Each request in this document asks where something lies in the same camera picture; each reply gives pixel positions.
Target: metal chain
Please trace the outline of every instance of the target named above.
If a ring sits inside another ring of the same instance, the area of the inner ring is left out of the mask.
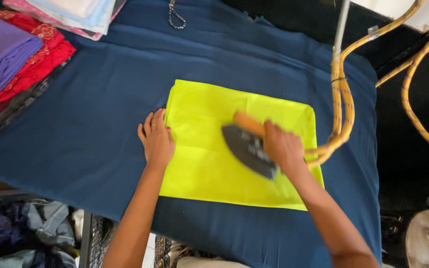
[[[184,20],[184,18],[182,16],[180,16],[178,13],[176,13],[175,8],[175,0],[170,0],[170,3],[168,4],[168,21],[170,21],[170,25],[173,26],[173,28],[175,29],[183,29],[186,26],[186,21]],[[173,24],[172,21],[172,13],[175,14],[175,16],[177,16],[181,21],[183,21],[183,25],[182,26],[176,26]]]

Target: folded yellow fabric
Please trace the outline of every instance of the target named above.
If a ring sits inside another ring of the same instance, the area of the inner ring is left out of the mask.
[[[280,171],[274,180],[269,180],[247,168],[231,153],[221,126],[232,123],[238,109],[259,122],[271,119],[300,135],[306,148],[317,145],[314,111],[306,104],[176,80],[165,114],[176,150],[165,172],[160,195],[306,210],[294,186]],[[311,168],[311,172],[324,186],[320,166]]]

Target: blue ironing cloth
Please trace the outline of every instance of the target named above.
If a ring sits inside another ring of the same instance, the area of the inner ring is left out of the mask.
[[[220,0],[129,1],[100,42],[78,49],[62,74],[0,133],[0,181],[120,219],[145,166],[137,124],[166,104],[175,79],[309,104],[318,144],[331,133],[332,47],[252,20]],[[349,56],[356,105],[350,140],[322,166],[325,188],[380,261],[376,74]],[[254,268],[330,267],[305,211],[160,197],[152,231]]]

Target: stack of folded clothes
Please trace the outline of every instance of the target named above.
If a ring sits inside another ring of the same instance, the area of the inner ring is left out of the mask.
[[[99,40],[126,0],[3,0],[3,5],[39,21]]]
[[[74,52],[53,25],[0,10],[0,131],[44,92]]]

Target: pile of clothes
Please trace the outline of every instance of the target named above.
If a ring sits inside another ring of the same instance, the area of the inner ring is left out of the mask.
[[[47,89],[74,52],[53,25],[0,10],[0,131]]]
[[[69,207],[43,199],[0,207],[0,268],[77,268]]]
[[[3,0],[3,5],[39,21],[99,40],[126,0]]]

